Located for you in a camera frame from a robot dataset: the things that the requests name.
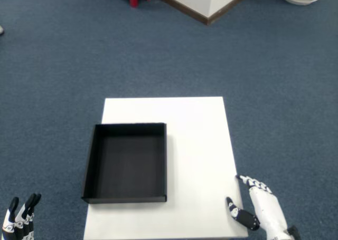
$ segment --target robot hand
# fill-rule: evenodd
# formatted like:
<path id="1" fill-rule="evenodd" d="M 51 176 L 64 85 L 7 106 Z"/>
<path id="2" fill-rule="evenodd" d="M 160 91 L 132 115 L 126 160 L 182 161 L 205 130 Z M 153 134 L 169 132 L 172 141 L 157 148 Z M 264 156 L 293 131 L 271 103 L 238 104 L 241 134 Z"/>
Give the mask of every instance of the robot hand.
<path id="1" fill-rule="evenodd" d="M 1 240 L 32 240 L 33 238 L 33 217 L 34 206 L 40 201 L 41 195 L 32 194 L 23 204 L 17 215 L 15 210 L 19 198 L 14 197 L 7 210 Z"/>
<path id="2" fill-rule="evenodd" d="M 236 177 L 248 186 L 256 215 L 238 208 L 232 199 L 227 197 L 233 219 L 253 231 L 258 230 L 259 227 L 263 228 L 267 233 L 267 240 L 301 240 L 296 227 L 287 228 L 278 199 L 269 187 L 250 177 Z"/>

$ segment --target black tray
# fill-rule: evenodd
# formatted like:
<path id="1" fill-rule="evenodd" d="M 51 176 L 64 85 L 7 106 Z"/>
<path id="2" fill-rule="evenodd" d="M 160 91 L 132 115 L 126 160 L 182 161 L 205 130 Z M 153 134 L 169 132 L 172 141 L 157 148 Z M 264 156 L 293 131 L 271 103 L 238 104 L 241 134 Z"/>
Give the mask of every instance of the black tray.
<path id="1" fill-rule="evenodd" d="M 166 124 L 95 125 L 82 199 L 88 203 L 165 202 Z"/>

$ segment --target pot base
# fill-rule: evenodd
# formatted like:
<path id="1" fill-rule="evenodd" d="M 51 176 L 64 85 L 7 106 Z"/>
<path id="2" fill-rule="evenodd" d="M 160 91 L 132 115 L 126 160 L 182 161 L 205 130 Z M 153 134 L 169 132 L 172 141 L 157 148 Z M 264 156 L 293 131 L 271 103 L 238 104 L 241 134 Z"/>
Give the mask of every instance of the pot base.
<path id="1" fill-rule="evenodd" d="M 309 5 L 318 0 L 285 0 L 285 1 L 295 5 Z"/>

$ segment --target brown baseboard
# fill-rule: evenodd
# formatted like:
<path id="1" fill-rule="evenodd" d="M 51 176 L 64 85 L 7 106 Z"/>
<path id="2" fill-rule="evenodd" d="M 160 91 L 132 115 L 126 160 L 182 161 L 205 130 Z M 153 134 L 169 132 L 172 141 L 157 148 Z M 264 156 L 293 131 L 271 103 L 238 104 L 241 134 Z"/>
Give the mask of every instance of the brown baseboard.
<path id="1" fill-rule="evenodd" d="M 238 4 L 242 0 L 231 1 L 229 4 L 227 4 L 226 6 L 224 6 L 221 9 L 219 9 L 217 12 L 215 12 L 210 17 L 206 17 L 206 16 L 202 15 L 201 13 L 196 12 L 193 9 L 190 9 L 189 7 L 185 6 L 184 4 L 181 4 L 180 2 L 178 2 L 176 0 L 162 0 L 162 1 L 164 1 L 165 3 L 173 6 L 174 8 L 179 10 L 180 12 L 182 12 L 182 13 L 188 15 L 188 16 L 191 16 L 192 18 L 202 22 L 203 24 L 210 25 L 211 23 L 213 23 L 214 21 L 219 19 L 228 10 L 233 8 L 236 4 Z"/>
<path id="2" fill-rule="evenodd" d="M 190 9 L 189 7 L 185 6 L 184 4 L 181 4 L 180 2 L 176 0 L 162 0 L 162 1 L 173 6 L 180 12 L 183 12 L 184 14 L 191 16 L 192 18 L 202 22 L 203 24 L 208 23 L 208 17 L 202 15 L 201 13 L 194 11 L 193 9 Z"/>

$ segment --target white table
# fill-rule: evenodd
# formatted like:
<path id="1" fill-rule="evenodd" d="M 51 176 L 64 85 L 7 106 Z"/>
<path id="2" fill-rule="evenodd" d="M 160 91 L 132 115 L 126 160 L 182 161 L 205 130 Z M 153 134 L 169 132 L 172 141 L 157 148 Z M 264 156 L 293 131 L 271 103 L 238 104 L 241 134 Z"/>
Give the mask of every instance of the white table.
<path id="1" fill-rule="evenodd" d="M 106 99 L 102 123 L 167 123 L 166 203 L 91 204 L 85 240 L 247 237 L 222 97 Z"/>

